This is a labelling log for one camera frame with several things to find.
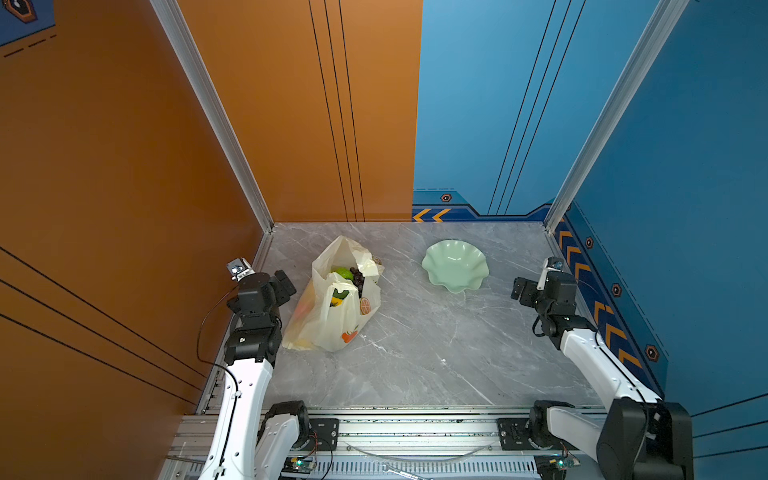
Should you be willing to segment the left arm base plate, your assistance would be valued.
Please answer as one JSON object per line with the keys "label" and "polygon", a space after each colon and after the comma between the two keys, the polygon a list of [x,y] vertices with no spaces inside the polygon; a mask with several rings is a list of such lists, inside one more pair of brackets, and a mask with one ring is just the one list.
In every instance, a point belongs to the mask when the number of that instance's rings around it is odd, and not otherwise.
{"label": "left arm base plate", "polygon": [[340,420],[333,417],[309,419],[309,433],[300,439],[300,451],[336,451],[339,440]]}

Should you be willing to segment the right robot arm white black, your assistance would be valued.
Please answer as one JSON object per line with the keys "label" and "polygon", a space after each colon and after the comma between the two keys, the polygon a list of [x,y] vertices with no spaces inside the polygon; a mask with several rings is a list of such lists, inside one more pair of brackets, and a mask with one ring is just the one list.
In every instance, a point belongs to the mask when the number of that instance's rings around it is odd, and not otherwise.
{"label": "right robot arm white black", "polygon": [[692,419],[645,386],[609,350],[590,320],[576,312],[576,278],[546,261],[540,277],[518,277],[512,299],[536,313],[532,331],[548,338],[583,374],[607,410],[601,423],[560,401],[538,400],[529,412],[530,441],[572,445],[594,460],[606,479],[691,479]]}

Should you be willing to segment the cream plastic bag orange print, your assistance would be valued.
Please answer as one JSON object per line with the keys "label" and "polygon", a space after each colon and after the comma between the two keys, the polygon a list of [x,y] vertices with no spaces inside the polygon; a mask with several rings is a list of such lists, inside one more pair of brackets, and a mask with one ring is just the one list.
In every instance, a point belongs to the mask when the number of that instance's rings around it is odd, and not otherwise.
{"label": "cream plastic bag orange print", "polygon": [[344,349],[381,307],[383,265],[360,243],[337,237],[312,262],[311,279],[285,329],[291,350]]}

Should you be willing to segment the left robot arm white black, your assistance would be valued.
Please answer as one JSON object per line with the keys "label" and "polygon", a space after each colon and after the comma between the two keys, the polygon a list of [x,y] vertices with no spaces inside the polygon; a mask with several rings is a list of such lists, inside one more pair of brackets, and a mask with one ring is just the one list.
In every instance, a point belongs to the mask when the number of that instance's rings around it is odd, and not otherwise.
{"label": "left robot arm white black", "polygon": [[309,437],[300,401],[262,407],[282,343],[280,307],[296,288],[282,270],[244,275],[227,306],[241,322],[229,335],[220,368],[226,375],[202,479],[277,479],[295,446]]}

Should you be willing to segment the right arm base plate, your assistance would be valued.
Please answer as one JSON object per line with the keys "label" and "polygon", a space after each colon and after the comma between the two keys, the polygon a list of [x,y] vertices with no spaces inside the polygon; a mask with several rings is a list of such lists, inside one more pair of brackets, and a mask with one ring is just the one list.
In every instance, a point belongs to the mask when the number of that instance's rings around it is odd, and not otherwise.
{"label": "right arm base plate", "polygon": [[527,418],[499,418],[496,427],[503,451],[576,451],[573,445],[561,440],[549,445],[536,443],[529,432]]}

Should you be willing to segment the dark purple grape bunch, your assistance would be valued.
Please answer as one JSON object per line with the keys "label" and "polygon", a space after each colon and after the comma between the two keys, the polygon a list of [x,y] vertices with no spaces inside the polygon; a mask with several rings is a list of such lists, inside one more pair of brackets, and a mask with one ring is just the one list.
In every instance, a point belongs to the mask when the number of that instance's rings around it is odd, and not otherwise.
{"label": "dark purple grape bunch", "polygon": [[359,297],[363,296],[363,289],[365,284],[365,276],[363,273],[357,269],[356,267],[351,267],[350,272],[352,274],[352,282],[358,289]]}

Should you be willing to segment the yellow banana bunch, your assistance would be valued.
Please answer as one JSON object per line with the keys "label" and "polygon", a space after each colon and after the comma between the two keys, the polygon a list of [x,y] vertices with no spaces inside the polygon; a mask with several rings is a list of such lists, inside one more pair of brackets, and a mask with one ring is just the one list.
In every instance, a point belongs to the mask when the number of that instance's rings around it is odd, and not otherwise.
{"label": "yellow banana bunch", "polygon": [[350,293],[349,290],[339,291],[339,290],[335,289],[333,291],[332,297],[330,299],[330,306],[331,307],[340,306],[343,303],[343,301],[347,298],[349,293]]}

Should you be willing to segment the green kiwi half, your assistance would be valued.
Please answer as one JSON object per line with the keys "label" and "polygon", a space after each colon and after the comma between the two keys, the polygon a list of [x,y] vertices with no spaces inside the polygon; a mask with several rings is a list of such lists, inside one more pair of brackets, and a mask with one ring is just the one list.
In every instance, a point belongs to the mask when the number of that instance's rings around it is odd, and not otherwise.
{"label": "green kiwi half", "polygon": [[344,267],[336,268],[334,270],[334,273],[338,274],[339,276],[341,276],[345,280],[353,281],[354,278],[355,278],[355,275],[353,274],[353,272],[351,270],[347,269],[347,268],[344,268]]}

